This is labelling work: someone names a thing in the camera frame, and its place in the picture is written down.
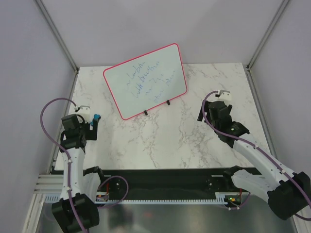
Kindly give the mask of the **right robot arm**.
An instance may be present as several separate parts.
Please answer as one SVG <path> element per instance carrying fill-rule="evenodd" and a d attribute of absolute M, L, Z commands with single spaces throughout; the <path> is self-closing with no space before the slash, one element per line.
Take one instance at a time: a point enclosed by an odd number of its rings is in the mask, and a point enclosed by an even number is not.
<path fill-rule="evenodd" d="M 244 189 L 268 203 L 273 213 L 282 220 L 296 216 L 304 221 L 310 218 L 298 214 L 311 205 L 311 179 L 305 172 L 296 173 L 265 152 L 250 131 L 230 115 L 232 105 L 224 101 L 202 102 L 198 121 L 204 121 L 236 152 L 244 156 L 263 176 L 252 175 L 235 166 L 222 179 L 223 188 Z"/>

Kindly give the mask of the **blue whiteboard eraser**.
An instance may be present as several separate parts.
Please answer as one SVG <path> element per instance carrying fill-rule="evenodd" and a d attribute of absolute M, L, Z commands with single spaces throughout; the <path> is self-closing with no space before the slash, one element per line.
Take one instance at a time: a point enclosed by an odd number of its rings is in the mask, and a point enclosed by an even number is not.
<path fill-rule="evenodd" d="M 93 120 L 91 121 L 91 126 L 94 126 L 94 122 L 98 122 L 101 119 L 101 116 L 99 114 L 94 114 Z"/>

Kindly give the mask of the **pink-framed whiteboard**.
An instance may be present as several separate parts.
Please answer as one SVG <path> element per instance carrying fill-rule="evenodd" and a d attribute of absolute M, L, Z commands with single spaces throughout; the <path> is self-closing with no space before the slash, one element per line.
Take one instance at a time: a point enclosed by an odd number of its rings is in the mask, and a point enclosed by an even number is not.
<path fill-rule="evenodd" d="M 182 96 L 188 90 L 177 43 L 109 67 L 103 71 L 103 77 L 123 120 Z"/>

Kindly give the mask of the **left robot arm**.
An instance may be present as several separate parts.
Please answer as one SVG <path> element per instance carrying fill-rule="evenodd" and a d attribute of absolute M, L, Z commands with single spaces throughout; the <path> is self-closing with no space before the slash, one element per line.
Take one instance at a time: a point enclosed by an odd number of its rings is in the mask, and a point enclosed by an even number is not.
<path fill-rule="evenodd" d="M 86 232 L 99 224 L 95 199 L 106 187 L 99 167 L 83 169 L 87 141 L 97 139 L 97 128 L 78 114 L 62 118 L 60 152 L 64 162 L 63 187 L 59 201 L 52 204 L 52 214 L 65 233 Z"/>

